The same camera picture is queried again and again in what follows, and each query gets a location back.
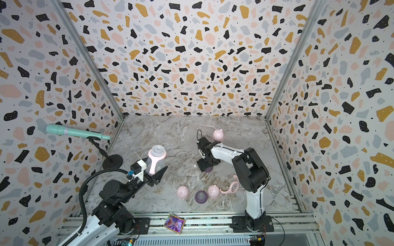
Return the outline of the small clear baby bottle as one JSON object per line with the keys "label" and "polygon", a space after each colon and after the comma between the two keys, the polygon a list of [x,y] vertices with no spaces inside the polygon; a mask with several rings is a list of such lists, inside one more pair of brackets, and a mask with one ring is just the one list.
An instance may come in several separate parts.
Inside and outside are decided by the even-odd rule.
{"label": "small clear baby bottle", "polygon": [[154,175],[164,167],[164,159],[167,152],[162,145],[153,146],[148,152],[149,174]]}

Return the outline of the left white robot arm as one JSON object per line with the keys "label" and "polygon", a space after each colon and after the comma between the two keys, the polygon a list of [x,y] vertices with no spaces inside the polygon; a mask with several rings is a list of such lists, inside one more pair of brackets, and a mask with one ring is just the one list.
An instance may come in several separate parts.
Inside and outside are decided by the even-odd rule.
{"label": "left white robot arm", "polygon": [[148,234],[150,218],[134,218],[124,206],[144,186],[158,185],[168,167],[164,167],[157,174],[143,175],[143,180],[138,178],[122,183],[118,180],[107,182],[99,196],[102,201],[88,215],[83,194],[79,195],[82,210],[82,225],[69,235],[61,246],[104,246],[119,234],[131,238],[132,233],[137,237]]}

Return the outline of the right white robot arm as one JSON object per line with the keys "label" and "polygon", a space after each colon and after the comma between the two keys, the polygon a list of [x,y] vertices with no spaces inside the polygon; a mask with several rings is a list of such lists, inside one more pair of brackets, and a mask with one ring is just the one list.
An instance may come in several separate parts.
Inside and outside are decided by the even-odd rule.
{"label": "right white robot arm", "polygon": [[270,181],[270,175],[255,149],[232,149],[217,141],[210,142],[206,137],[198,139],[197,146],[202,157],[197,165],[202,172],[221,161],[233,165],[240,185],[246,190],[246,226],[253,231],[260,229],[265,218],[262,193]]}

